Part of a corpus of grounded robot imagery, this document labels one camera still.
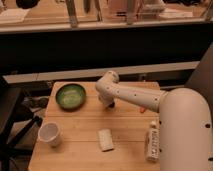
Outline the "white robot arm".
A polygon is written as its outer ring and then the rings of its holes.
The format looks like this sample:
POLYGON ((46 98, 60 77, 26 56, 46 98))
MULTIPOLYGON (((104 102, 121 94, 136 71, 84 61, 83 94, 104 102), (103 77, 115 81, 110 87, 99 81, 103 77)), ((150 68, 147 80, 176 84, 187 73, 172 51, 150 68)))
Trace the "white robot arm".
POLYGON ((105 107, 118 98, 159 114, 160 171, 213 171, 213 123, 200 93, 125 86, 114 71, 106 72, 95 88, 105 107))

